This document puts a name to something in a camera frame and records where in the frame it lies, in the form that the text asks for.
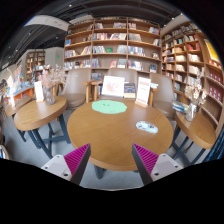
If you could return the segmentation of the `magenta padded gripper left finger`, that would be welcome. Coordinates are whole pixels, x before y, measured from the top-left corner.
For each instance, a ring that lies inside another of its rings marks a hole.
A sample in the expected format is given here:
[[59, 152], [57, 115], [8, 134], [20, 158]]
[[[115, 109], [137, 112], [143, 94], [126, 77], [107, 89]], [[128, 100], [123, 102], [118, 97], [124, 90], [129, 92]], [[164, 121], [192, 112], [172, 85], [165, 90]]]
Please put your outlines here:
[[85, 144], [65, 156], [55, 155], [42, 169], [79, 185], [90, 155], [91, 146]]

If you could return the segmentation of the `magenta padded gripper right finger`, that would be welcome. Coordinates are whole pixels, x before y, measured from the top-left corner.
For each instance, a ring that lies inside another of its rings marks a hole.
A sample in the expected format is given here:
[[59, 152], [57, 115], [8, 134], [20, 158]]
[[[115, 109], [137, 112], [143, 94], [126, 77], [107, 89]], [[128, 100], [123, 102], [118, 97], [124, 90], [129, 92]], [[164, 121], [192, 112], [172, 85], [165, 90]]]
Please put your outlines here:
[[144, 185], [182, 169], [169, 155], [158, 155], [135, 143], [132, 144], [132, 155]]

